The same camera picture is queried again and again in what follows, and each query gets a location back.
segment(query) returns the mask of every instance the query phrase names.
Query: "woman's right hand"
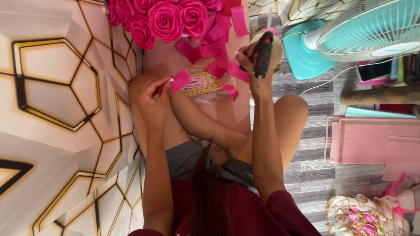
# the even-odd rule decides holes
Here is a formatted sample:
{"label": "woman's right hand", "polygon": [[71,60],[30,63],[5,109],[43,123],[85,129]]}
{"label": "woman's right hand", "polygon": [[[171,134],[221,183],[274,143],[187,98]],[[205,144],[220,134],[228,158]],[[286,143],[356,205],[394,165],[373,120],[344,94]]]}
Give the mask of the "woman's right hand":
{"label": "woman's right hand", "polygon": [[236,53],[235,59],[249,74],[249,88],[251,89],[251,94],[254,97],[254,99],[272,99],[273,93],[271,91],[271,82],[273,80],[273,63],[270,60],[268,72],[265,78],[262,79],[260,87],[257,88],[257,78],[255,77],[254,73],[254,63],[252,63],[248,59],[248,57],[253,54],[257,43],[258,42],[254,42],[248,46],[241,47],[241,49],[239,49],[239,52]]}

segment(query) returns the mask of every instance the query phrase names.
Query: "woman's left hand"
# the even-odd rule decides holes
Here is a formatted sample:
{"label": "woman's left hand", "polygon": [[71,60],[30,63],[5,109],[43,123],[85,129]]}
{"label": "woman's left hand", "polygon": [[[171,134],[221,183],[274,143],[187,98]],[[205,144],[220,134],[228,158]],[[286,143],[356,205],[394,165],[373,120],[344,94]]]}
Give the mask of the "woman's left hand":
{"label": "woman's left hand", "polygon": [[[158,81],[152,82],[137,96],[137,106],[143,117],[147,131],[157,132],[163,131],[165,128],[167,109],[170,106],[169,93],[171,92],[172,77],[166,77]],[[154,96],[153,93],[162,84],[166,83],[162,94]]]}

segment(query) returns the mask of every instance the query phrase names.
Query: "wooden floor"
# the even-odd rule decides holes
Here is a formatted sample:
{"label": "wooden floor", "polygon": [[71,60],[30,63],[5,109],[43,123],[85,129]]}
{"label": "wooden floor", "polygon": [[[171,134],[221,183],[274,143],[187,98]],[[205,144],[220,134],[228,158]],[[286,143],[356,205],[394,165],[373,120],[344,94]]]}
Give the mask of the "wooden floor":
{"label": "wooden floor", "polygon": [[[281,38],[291,27],[282,27],[278,15],[274,16],[272,27]],[[250,30],[257,29],[266,22],[266,16],[250,17]],[[320,76],[298,80],[291,72],[286,55],[281,63],[281,71],[273,77],[274,101],[285,94],[299,95],[355,65],[354,62],[337,62],[334,68]],[[330,197],[335,195],[351,197],[356,194],[381,197],[390,183],[381,180],[384,165],[336,165],[323,162],[326,116],[344,115],[346,106],[340,101],[341,91],[363,89],[355,86],[355,78],[355,70],[348,70],[333,82],[312,89],[302,96],[309,105],[309,118],[296,154],[285,172],[287,190],[292,194],[299,209],[322,235],[330,235],[325,226],[324,211]],[[254,107],[250,106],[250,110],[251,125],[253,125]],[[405,217],[412,222],[412,213]]]}

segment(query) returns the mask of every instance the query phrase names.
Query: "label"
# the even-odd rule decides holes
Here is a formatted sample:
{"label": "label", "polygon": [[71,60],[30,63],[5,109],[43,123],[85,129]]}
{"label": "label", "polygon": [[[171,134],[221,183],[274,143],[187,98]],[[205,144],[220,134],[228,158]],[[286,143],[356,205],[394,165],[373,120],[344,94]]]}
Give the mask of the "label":
{"label": "label", "polygon": [[183,89],[195,89],[195,88],[201,88],[206,86],[206,81],[204,76],[202,77],[193,77],[191,78],[191,82],[189,82],[187,85],[183,87]]}

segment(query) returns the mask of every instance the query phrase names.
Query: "hair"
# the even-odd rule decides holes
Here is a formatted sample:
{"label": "hair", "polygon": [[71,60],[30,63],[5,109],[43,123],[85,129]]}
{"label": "hair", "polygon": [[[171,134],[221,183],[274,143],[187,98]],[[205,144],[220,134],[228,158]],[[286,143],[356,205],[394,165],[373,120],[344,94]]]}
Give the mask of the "hair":
{"label": "hair", "polygon": [[193,173],[194,200],[191,236],[231,236],[227,182],[207,169],[210,144],[201,153]]}

